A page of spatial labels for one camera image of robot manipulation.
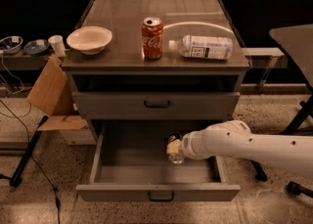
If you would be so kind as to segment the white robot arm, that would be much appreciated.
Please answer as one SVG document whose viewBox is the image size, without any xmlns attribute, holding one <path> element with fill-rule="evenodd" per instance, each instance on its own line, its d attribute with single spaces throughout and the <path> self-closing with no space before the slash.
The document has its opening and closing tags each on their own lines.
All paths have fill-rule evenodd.
<svg viewBox="0 0 313 224">
<path fill-rule="evenodd" d="M 284 169 L 313 179 L 313 137 L 252 134 L 241 120 L 212 124 L 180 137 L 172 134 L 166 147 L 169 160 L 235 157 Z"/>
</svg>

